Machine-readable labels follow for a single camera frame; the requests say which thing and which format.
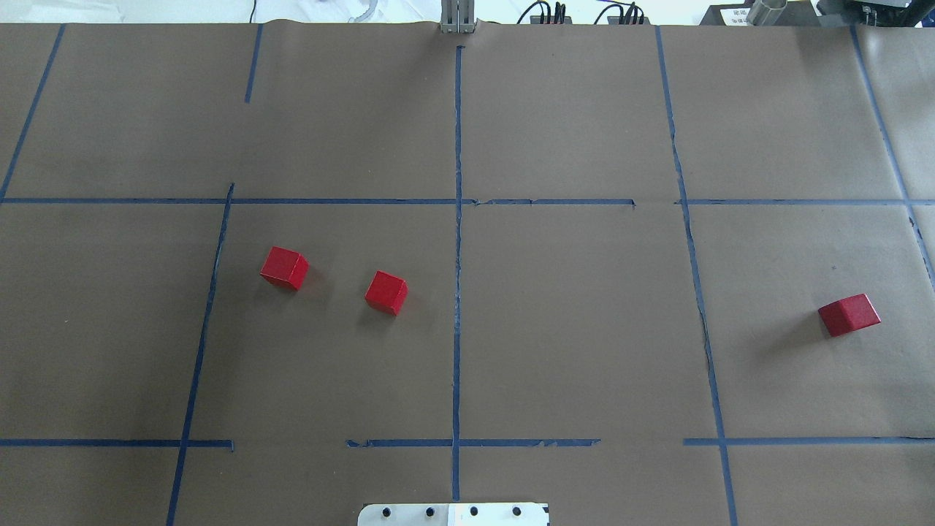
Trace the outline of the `red block one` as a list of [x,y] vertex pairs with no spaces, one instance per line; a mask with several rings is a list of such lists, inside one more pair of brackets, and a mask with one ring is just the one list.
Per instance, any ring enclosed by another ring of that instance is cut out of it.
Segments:
[[303,254],[272,246],[259,274],[268,283],[281,289],[299,291],[306,280],[308,269],[310,264]]
[[365,302],[378,312],[398,316],[408,296],[408,283],[394,274],[377,270],[365,291]]

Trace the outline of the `red block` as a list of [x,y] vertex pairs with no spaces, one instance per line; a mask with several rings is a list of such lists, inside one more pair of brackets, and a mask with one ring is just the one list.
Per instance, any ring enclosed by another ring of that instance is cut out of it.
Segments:
[[858,332],[882,322],[879,314],[866,294],[858,294],[825,304],[818,309],[818,316],[828,335],[835,338]]

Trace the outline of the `steel cup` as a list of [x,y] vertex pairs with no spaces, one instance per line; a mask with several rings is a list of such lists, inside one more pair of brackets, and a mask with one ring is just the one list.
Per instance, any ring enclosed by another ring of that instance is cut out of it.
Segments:
[[786,0],[752,1],[746,15],[748,26],[775,26],[785,11]]

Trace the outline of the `aluminium frame post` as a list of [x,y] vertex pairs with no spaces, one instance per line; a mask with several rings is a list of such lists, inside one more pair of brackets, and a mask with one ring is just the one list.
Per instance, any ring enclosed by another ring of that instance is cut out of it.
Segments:
[[442,34],[472,34],[476,30],[476,1],[442,0],[440,3],[440,32]]

